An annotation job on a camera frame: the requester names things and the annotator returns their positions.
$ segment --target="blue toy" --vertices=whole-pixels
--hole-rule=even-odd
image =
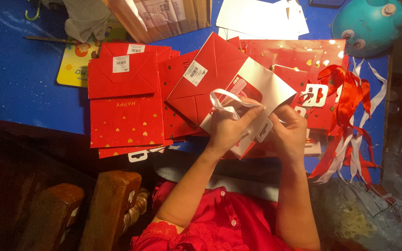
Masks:
[[[333,20],[332,37],[346,39],[345,52],[370,57],[402,35],[402,0],[352,0]]]

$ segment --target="hand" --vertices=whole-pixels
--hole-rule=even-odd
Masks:
[[[228,99],[224,107],[233,106],[240,115],[238,121],[233,120],[230,112],[215,110],[212,115],[212,133],[206,150],[215,152],[222,157],[238,141],[247,135],[247,126],[265,109],[259,102],[247,97],[238,96],[240,100],[246,103],[257,104],[260,106],[249,109],[243,107],[237,101]]]
[[[289,105],[281,105],[269,115],[271,132],[278,157],[284,165],[303,164],[305,154],[306,119]]]

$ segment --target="blue tabletop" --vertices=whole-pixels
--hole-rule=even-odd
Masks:
[[[277,0],[265,0],[274,3]],[[337,14],[336,9],[310,7],[307,0],[299,0],[310,33],[299,39],[330,39],[331,23]],[[167,38],[153,45],[171,46],[181,54],[199,49],[214,31],[222,0],[212,2],[212,27],[193,31],[177,37]],[[57,129],[77,134],[89,134],[89,100],[86,88],[63,86],[56,82],[65,44],[33,41],[23,36],[59,37],[66,38],[64,22],[67,13],[64,8],[58,11],[41,7],[40,17],[35,21],[24,18],[28,10],[33,16],[36,1],[7,1],[0,0],[0,120],[17,122],[32,126]],[[388,55],[381,55],[367,60],[377,71],[387,78]],[[364,63],[360,76],[370,82],[371,97],[381,88],[381,83],[371,73]],[[355,113],[355,125],[363,114],[362,106]],[[376,109],[372,118],[364,128],[373,140],[375,162],[381,164],[384,139],[385,101]],[[201,142],[195,137],[180,143],[180,149],[198,151]],[[363,140],[361,153],[368,159],[366,143]],[[311,172],[319,162],[317,157],[305,157],[305,168]],[[350,177],[348,168],[343,168],[344,177]],[[380,183],[379,169],[371,170],[373,182]]]

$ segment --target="gray cloth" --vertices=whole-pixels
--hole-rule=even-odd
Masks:
[[[64,24],[68,36],[85,43],[94,33],[98,40],[105,39],[109,9],[101,0],[42,0],[48,9],[50,3],[65,5],[69,19]]]
[[[160,177],[179,182],[197,158],[197,155],[166,149],[163,154],[154,154],[153,167]],[[206,188],[224,186],[230,192],[277,202],[279,177],[280,168],[274,166],[236,159],[222,160]]]

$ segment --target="red blouse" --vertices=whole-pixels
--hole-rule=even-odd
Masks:
[[[176,183],[157,186],[153,210],[158,211]],[[181,234],[164,221],[152,223],[131,240],[133,251],[270,251],[293,250],[275,235],[277,203],[227,192],[205,190],[192,222]]]

